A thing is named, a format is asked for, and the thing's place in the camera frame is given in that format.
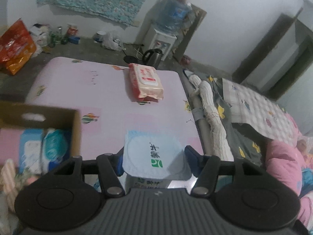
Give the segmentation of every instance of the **pink package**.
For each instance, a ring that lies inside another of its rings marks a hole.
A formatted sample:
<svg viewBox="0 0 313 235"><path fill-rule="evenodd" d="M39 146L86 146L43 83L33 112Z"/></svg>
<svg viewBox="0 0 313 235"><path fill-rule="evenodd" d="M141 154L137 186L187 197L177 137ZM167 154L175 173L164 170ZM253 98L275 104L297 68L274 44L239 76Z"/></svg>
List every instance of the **pink package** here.
<svg viewBox="0 0 313 235"><path fill-rule="evenodd" d="M18 153L20 136L24 129L0 129L0 165L4 165L7 159L12 159L18 166Z"/></svg>

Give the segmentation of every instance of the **concrete floor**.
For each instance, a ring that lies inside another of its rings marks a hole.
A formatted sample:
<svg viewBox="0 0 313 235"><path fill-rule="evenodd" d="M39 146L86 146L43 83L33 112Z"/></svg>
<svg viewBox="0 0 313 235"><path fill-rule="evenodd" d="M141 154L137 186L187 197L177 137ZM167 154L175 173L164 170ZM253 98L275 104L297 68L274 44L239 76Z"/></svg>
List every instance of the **concrete floor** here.
<svg viewBox="0 0 313 235"><path fill-rule="evenodd" d="M125 53L136 56L135 47L138 48L138 45L125 45ZM58 44L55 48L51 49L51 54L41 53L37 57L31 58L15 76L0 73L0 99L24 102L39 72L52 58L59 56L127 66L123 60L125 55L122 51L117 52L102 48L99 43L94 43L92 39L82 39L79 45L71 43L66 45ZM158 69L173 70L180 76L182 76L183 71L183 67L174 59L166 59L159 65ZM231 75L221 70L194 61L191 62L188 69L207 73L213 77L231 79Z"/></svg>

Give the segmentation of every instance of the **white wall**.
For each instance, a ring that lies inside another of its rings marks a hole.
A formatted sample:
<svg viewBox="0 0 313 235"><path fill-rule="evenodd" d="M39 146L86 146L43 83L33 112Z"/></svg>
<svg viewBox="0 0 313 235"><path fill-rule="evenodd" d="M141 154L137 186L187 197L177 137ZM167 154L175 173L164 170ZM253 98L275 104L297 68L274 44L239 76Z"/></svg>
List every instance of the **white wall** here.
<svg viewBox="0 0 313 235"><path fill-rule="evenodd" d="M278 100L296 121L300 132L307 134L313 129L313 65Z"/></svg>
<svg viewBox="0 0 313 235"><path fill-rule="evenodd" d="M143 21L157 0L146 0L135 20ZM229 73L254 49L279 14L294 16L302 0L189 0L208 12L188 45L193 59ZM8 0L8 23L22 17L27 26L36 21L53 27L75 23L81 36L91 37L98 30L117 29L124 42L135 42L140 27L127 27L87 14L55 6L37 9L36 0Z"/></svg>

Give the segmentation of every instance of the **white cable-knit fabric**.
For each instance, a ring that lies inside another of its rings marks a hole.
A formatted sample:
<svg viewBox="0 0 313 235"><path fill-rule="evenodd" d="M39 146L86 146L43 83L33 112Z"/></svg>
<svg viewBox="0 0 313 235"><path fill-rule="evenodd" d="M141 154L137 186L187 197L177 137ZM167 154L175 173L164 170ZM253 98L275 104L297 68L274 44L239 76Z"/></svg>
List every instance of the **white cable-knit fabric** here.
<svg viewBox="0 0 313 235"><path fill-rule="evenodd" d="M211 125L211 132L213 134L213 154L218 156L222 161L234 161L226 139L225 128L219 117L219 112L214 106L210 84L206 81L201 81L195 74L189 77L189 81L194 85L196 89L195 93L200 92L204 113L207 121Z"/></svg>

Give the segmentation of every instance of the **checkered cloth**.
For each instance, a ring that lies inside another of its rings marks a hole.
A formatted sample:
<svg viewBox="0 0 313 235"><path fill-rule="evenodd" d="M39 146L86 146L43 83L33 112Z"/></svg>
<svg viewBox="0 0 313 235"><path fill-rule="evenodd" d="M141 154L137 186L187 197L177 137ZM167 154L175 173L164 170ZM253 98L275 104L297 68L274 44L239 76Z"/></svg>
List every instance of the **checkered cloth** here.
<svg viewBox="0 0 313 235"><path fill-rule="evenodd" d="M223 95L230 106L232 123L247 123L264 137L292 145L293 124L277 104L247 87L225 79Z"/></svg>

